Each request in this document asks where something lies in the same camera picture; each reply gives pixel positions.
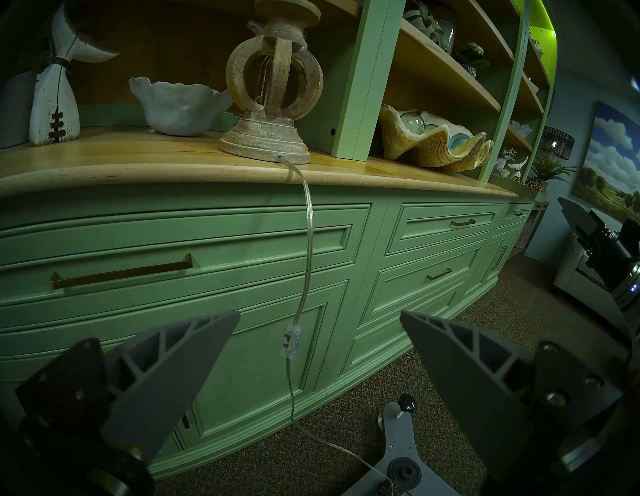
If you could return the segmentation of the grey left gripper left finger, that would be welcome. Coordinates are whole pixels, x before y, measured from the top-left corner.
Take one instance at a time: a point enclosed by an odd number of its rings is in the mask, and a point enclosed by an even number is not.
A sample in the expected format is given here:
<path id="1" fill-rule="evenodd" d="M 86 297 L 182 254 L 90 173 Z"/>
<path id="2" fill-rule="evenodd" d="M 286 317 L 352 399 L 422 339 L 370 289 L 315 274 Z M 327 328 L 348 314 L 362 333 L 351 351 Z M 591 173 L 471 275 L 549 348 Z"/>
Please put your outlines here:
<path id="1" fill-rule="evenodd" d="M 201 391 L 241 314 L 148 329 L 104 351 L 84 338 L 15 389 L 24 413 L 91 442 L 133 445 L 149 465 Z"/>

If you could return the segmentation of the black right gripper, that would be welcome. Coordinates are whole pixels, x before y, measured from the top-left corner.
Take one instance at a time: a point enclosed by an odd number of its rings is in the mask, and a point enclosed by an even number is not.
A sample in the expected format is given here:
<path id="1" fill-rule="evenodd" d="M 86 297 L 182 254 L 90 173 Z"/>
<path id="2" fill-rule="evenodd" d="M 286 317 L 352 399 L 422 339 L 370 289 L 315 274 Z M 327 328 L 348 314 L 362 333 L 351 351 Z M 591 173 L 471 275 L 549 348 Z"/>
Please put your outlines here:
<path id="1" fill-rule="evenodd" d="M 593 210 L 563 197 L 557 199 L 570 228 L 582 240 L 586 265 L 604 286 L 633 286 L 639 278 L 639 223 L 624 221 L 617 231 Z"/>

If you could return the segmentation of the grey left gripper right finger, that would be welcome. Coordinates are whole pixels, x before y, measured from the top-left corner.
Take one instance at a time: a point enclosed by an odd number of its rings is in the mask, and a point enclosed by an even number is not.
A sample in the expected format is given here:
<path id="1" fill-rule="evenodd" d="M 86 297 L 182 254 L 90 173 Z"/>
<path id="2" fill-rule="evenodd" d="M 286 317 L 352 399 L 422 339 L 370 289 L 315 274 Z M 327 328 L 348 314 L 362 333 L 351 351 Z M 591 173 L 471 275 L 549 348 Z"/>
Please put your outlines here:
<path id="1" fill-rule="evenodd" d="M 553 479 L 603 431 L 622 391 L 562 345 L 534 353 L 499 333 L 412 311 L 400 322 L 492 479 Z"/>

